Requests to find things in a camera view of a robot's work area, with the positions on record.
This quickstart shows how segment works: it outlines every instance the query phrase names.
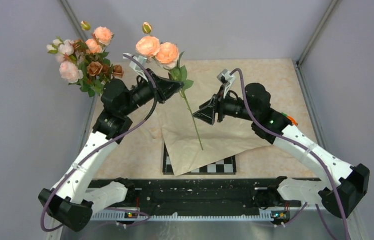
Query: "gray wall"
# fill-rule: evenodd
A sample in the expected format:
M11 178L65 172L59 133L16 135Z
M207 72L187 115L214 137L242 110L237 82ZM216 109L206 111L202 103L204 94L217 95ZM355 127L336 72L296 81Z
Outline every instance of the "gray wall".
M76 37L55 0L0 1L0 239L42 239L37 196L79 150L90 99L45 46Z
M329 149L371 171L359 212L374 239L374 1L342 1L303 69Z
M121 61L144 36L143 22L162 42L178 44L186 60L297 59L330 0L68 2L80 21L115 33L109 57Z

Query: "black and white checkered pattern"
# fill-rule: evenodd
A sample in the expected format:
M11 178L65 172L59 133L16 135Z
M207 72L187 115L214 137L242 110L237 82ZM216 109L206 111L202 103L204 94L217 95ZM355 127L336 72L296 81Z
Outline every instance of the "black and white checkered pattern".
M236 172L235 156L232 156L188 172L186 175L234 175ZM163 149L163 174L174 174L166 146Z

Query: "green stem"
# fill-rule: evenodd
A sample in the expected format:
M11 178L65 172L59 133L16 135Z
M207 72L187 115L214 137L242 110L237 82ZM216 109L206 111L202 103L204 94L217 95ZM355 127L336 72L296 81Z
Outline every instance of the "green stem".
M181 90L181 97L185 100L185 103L187 104L188 111L190 111L191 118L193 119L193 123L194 123L194 128L196 129L197 138L198 138L199 143L200 143L201 151L203 151L203 145L201 144L201 139L200 139L199 131L197 130L196 121L193 117L193 112L191 111L190 104L188 103L187 96L185 95L184 90Z

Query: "purple cable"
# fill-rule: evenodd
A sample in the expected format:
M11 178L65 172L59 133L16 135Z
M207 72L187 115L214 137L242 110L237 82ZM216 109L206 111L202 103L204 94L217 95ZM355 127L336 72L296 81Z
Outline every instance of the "purple cable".
M151 77L150 73L146 70L145 67L143 67L143 65L141 65L137 60L135 60L133 57L127 55L127 54L124 54L123 55L124 57L126 57L127 59L133 61L135 64L137 64L141 70L144 71L144 73L146 74L147 78L149 79L149 81L151 81L151 84L153 85L153 88L156 89L156 83L154 82L154 79ZM92 152L90 152L90 154L88 154L83 160L81 160L79 162L78 165L82 166L90 157L92 157L94 154L96 154L98 151L102 150L103 148L109 146L110 144L118 141L119 139L123 138L124 136L130 134L131 132L133 132L134 130L136 130L137 128L139 128L141 125L143 125L144 123L146 122L146 119L141 121L139 124L137 124L135 127L131 128L130 130L128 130L127 132L117 136L116 138L106 142L105 144L99 146L98 148L96 148L95 150L93 150ZM47 229L45 227L45 224L44 224L44 218L45 218L45 214L47 213L47 209L48 207L50 206L50 202L51 200L53 199L53 197L56 195L57 191L63 186L63 184L68 181L68 179L76 172L75 169L72 169L68 175L66 175L63 180L57 185L56 189L51 192L51 195L50 197L48 198L47 202L45 203L44 205L44 208L41 212L41 220L40 220L40 226L41 226L41 229L44 231L44 232L47 232L47 233L50 233L50 232L53 232L53 231L56 231L57 229L61 228L63 225L59 225L55 228L52 228L52 229Z
M114 210L114 211L118 211L118 212L124 212L124 213L137 213L139 215L142 215L142 216L145 216L147 217L147 219L145 220L142 220L142 221L139 221L139 222L134 222L133 224L130 224L130 225L126 225L127 228L130 228L130 227L135 227L135 226L138 226L138 225L141 225L143 223L145 223L146 221L148 221L150 219L150 216L144 212L140 212L140 211L129 211L129 210L125 210L125 209L119 209L119 208L115 208L115 207L108 207L106 208L107 210ZM86 234L85 236L83 236L82 238L80 238L79 240L82 240L82 239L85 239L86 237L88 237L92 232L95 232L97 229L101 228L101 227L104 227L104 226L107 226L107 225L116 225L117 223L114 223L114 222L105 222L103 224L100 224L98 225L97 227L93 228L90 233Z
M306 207L307 207L307 202L305 202L305 204L303 204L302 208L288 222L284 223L284 226L286 227L286 226L290 225L292 222L294 222L297 219L297 217L300 214L302 214L303 210ZM268 224L259 224L259 223L257 223L256 225L260 226L260 227L265 227L265 228L274 228L275 227L275 225L273 225L273 224L272 225L268 225Z
M246 88L244 86L244 79L243 79L243 73L241 72L240 69L236 68L234 69L232 72L231 72L231 75L233 75L235 72L238 72L238 74L240 75L240 83L241 83L241 92L243 94L243 99L244 99L244 106L247 110L247 113L249 115L249 117L251 118L251 120L253 121L253 123L259 127L261 130L263 130L265 133L267 134L270 134L276 138L280 138L282 140L285 140L291 144L294 144L294 145L297 145L299 146L301 149L303 149L304 151L308 151L309 149L307 147L305 147L304 145L302 145L301 143L298 143L292 139L289 139L289 138L286 138L284 136L281 136L279 134L276 134L274 132L271 132L269 130L267 130L266 128L264 128L253 116L251 110L250 110L250 107L249 107L249 104L247 102L247 97L246 97ZM338 205L338 208L340 210L340 215L341 215L341 220L343 221L343 227L344 227L344 232L345 232L345 235L346 235L346 240L350 240L350 237L349 237L349 229L347 227L347 222L346 222L346 214L344 213L344 209L343 209L343 205L341 204L341 200L340 200L340 196L338 195L338 191L337 191L337 188L335 187L335 183L334 183L334 180L330 174L330 172L328 171L328 168L327 166L324 164L324 162L312 151L309 152L309 154L311 156L313 156L317 161L318 163L321 165L321 167L324 169L325 173L327 174L327 177L328 177L328 180L330 181L330 184L331 184L331 187L333 189L333 192L334 192L334 196L335 196L335 200L337 201L337 205Z
M333 239L333 240L337 240L334 236L334 234L331 232L331 230L328 228L328 225L327 223L325 222L324 220L324 217L322 216L322 212L321 210L319 209L319 206L317 204L315 204L316 206L316 211L318 212L318 215L319 215L319 218L321 219L321 222L322 222L322 225L325 227L325 229L327 230L327 233L329 234L329 236Z

